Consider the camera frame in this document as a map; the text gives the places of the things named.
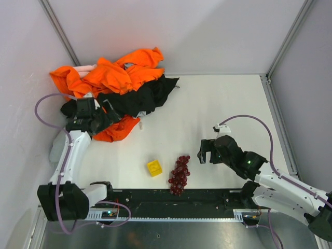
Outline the orange drawstring shorts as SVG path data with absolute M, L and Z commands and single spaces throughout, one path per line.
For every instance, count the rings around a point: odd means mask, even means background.
M 140 118 L 133 118 L 125 115 L 119 123 L 115 123 L 105 129 L 104 131 L 98 133 L 93 137 L 96 141 L 101 142 L 117 142 L 124 140 L 132 129 L 141 121 Z

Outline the black cloth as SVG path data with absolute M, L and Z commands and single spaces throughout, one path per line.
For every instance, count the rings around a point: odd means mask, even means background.
M 137 91 L 131 91 L 123 95 L 100 93 L 96 99 L 101 108 L 103 108 L 102 102 L 108 100 L 121 118 L 125 115 L 138 118 L 154 112 L 158 107 L 162 107 L 169 94 L 177 88 L 178 81 L 179 78 L 167 78 L 162 75 L 157 80 L 143 84 Z M 69 100 L 60 109 L 66 117 L 77 119 L 91 119 L 95 110 L 93 98 Z

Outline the orange hoodie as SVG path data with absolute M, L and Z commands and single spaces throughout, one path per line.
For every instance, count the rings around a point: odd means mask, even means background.
M 72 66 L 60 67 L 49 74 L 61 93 L 77 98 L 89 92 L 94 96 L 99 93 L 123 95 L 138 91 L 143 84 L 159 79 L 164 74 L 164 69 L 158 67 L 163 59 L 157 47 L 138 49 L 116 62 L 99 58 L 96 67 L 84 77 Z

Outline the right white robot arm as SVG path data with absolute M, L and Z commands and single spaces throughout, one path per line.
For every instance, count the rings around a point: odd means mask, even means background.
M 223 163 L 247 182 L 241 189 L 244 204 L 270 208 L 286 214 L 328 242 L 331 241 L 331 193 L 311 187 L 272 167 L 253 151 L 243 151 L 228 136 L 201 140 L 197 154 L 201 164 L 210 153 L 210 163 Z

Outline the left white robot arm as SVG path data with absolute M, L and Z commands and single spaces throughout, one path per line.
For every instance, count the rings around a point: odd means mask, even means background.
M 81 189 L 77 186 L 79 168 L 92 137 L 111 124 L 102 104 L 92 94 L 71 97 L 76 109 L 69 116 L 58 165 L 49 183 L 40 185 L 37 196 L 47 219 L 51 222 L 85 219 L 91 207 L 112 196 L 110 182 L 93 182 Z

